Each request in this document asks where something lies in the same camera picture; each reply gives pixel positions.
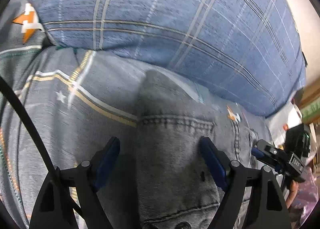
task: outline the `pillow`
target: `pillow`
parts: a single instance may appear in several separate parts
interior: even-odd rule
[[[162,66],[269,116],[305,84],[286,0],[31,0],[53,44]]]

